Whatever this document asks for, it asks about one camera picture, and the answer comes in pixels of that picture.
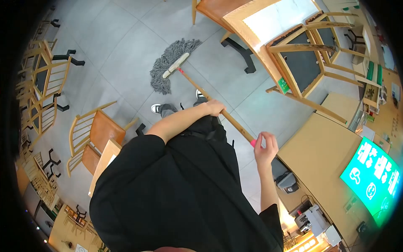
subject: wooden mop handle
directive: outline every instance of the wooden mop handle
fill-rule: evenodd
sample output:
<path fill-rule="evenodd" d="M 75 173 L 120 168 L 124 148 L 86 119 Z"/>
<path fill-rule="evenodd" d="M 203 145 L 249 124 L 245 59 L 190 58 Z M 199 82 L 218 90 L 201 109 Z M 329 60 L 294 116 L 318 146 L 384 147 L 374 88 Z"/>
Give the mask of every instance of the wooden mop handle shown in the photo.
<path fill-rule="evenodd" d="M 197 85 L 181 68 L 177 68 L 178 71 L 190 82 L 192 85 L 200 91 L 201 94 L 204 95 L 204 97 L 207 98 L 207 100 L 211 100 L 211 97 L 208 95 L 208 93 L 199 85 Z M 222 110 L 220 112 L 227 120 L 248 140 L 249 143 L 253 147 L 255 147 L 256 140 L 249 134 L 226 110 Z"/>

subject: gray pants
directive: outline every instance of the gray pants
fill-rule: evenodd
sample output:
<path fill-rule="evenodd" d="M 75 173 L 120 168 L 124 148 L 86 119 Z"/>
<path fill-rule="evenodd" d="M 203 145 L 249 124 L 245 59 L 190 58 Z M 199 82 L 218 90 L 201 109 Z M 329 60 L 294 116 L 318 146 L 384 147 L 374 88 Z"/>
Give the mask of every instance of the gray pants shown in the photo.
<path fill-rule="evenodd" d="M 197 101 L 193 104 L 193 107 L 196 107 L 197 105 L 202 104 L 204 102 L 208 102 L 207 98 L 200 96 L 197 99 Z M 175 112 L 178 112 L 178 110 L 175 108 L 175 105 L 171 103 L 166 103 L 158 107 L 158 112 L 161 114 L 162 118 L 165 118 L 169 115 L 172 115 Z"/>

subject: sign on wall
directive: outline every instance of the sign on wall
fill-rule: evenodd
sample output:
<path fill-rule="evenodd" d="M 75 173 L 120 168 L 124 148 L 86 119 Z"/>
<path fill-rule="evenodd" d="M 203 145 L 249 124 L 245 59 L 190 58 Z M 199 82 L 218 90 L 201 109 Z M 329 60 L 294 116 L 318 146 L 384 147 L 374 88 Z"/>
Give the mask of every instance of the sign on wall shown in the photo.
<path fill-rule="evenodd" d="M 75 252 L 88 252 L 87 249 L 85 249 L 83 246 L 81 246 L 80 244 L 77 243 L 77 247 Z"/>
<path fill-rule="evenodd" d="M 363 137 L 340 178 L 355 192 L 380 227 L 399 197 L 401 170 L 379 146 Z"/>

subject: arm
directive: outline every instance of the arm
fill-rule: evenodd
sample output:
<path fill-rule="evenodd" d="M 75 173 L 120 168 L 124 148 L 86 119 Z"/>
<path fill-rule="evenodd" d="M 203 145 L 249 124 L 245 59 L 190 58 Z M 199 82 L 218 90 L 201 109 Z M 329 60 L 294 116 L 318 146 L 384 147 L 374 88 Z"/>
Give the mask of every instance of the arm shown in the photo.
<path fill-rule="evenodd" d="M 266 140 L 266 148 L 261 147 L 262 138 Z M 258 165 L 258 172 L 261 185 L 260 207 L 263 212 L 273 204 L 278 204 L 278 194 L 272 175 L 272 161 L 278 152 L 277 141 L 274 135 L 268 132 L 261 132 L 256 140 L 255 159 Z"/>
<path fill-rule="evenodd" d="M 197 105 L 196 107 L 178 111 L 158 121 L 151 127 L 146 135 L 159 136 L 166 144 L 170 139 L 187 129 L 195 121 L 206 115 L 217 117 L 223 109 L 226 109 L 226 107 L 221 102 L 211 100 Z"/>

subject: green sticker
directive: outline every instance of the green sticker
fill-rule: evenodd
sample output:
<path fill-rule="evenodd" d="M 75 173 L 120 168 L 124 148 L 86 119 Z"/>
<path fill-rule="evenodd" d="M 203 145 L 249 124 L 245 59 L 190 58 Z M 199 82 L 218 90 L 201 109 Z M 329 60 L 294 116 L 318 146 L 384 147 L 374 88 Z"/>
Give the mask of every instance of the green sticker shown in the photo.
<path fill-rule="evenodd" d="M 288 90 L 290 90 L 290 87 L 287 85 L 287 83 L 285 82 L 283 77 L 281 77 L 281 79 L 279 79 L 279 81 L 277 83 L 280 86 L 280 88 L 284 94 L 287 93 Z"/>

